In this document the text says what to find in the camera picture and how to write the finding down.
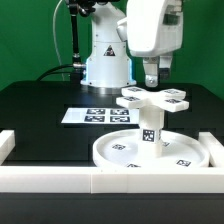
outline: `cross-shaped white object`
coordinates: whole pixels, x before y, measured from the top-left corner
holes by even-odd
[[[149,92],[138,87],[122,89],[123,97],[116,102],[128,109],[139,108],[139,159],[159,157],[162,154],[161,131],[164,126],[164,110],[177,112],[186,110],[189,103],[183,99],[186,92],[167,89],[160,92]]]

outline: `white frame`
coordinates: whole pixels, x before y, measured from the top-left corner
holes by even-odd
[[[1,162],[14,146],[14,131],[2,131]],[[224,193],[224,169],[118,170],[99,167],[0,166],[0,192]]]

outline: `round white plate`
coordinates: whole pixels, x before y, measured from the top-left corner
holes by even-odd
[[[180,168],[206,167],[209,153],[190,137],[162,131],[162,156],[138,160],[139,129],[113,132],[97,139],[93,145],[93,161],[99,167]]]

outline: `label sticker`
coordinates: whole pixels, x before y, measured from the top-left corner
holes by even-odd
[[[186,167],[190,166],[190,164],[191,164],[191,162],[186,161],[186,160],[179,160],[179,161],[177,162],[177,165],[180,165],[180,166],[186,166]]]
[[[123,149],[126,148],[126,146],[116,144],[116,145],[113,145],[112,148],[113,148],[113,149],[117,149],[117,150],[123,150]]]
[[[138,166],[138,165],[135,165],[135,164],[128,164],[127,167],[136,168],[136,167],[141,167],[141,166]]]
[[[128,90],[129,91],[132,91],[132,92],[140,92],[140,91],[143,91],[142,89],[137,88],[137,87],[128,88]]]
[[[136,97],[133,97],[133,96],[130,96],[130,97],[124,97],[125,100],[128,100],[128,101],[138,101],[140,99],[136,98]]]
[[[164,90],[164,92],[170,93],[170,94],[177,94],[177,93],[179,93],[179,91],[174,90],[174,89],[167,89],[167,90]]]
[[[180,103],[180,100],[175,100],[175,99],[170,99],[170,100],[165,100],[168,103],[172,103],[172,104],[176,104],[176,103]]]
[[[104,56],[116,56],[111,45],[107,48]]]
[[[155,131],[143,130],[143,141],[154,142],[155,141]]]
[[[105,109],[88,109],[87,114],[105,114],[106,110]]]
[[[167,147],[167,146],[169,146],[169,145],[170,145],[169,142],[163,142],[163,146],[164,146],[164,147]]]
[[[104,122],[104,116],[86,116],[85,122]]]
[[[111,115],[129,115],[129,111],[126,109],[113,109],[110,110]]]
[[[127,117],[127,116],[122,116],[122,117],[119,117],[119,116],[111,116],[110,117],[110,122],[117,122],[117,123],[130,123],[130,117]]]

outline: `white block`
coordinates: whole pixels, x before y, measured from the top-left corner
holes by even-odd
[[[209,151],[211,165],[224,167],[224,146],[210,132],[200,132],[199,142]]]
[[[91,193],[127,193],[127,173],[124,169],[99,169],[92,173]]]
[[[224,170],[217,168],[135,168],[127,193],[224,193]]]
[[[0,167],[0,192],[90,193],[90,183],[87,167]]]
[[[14,131],[4,130],[0,133],[0,165],[15,147]]]

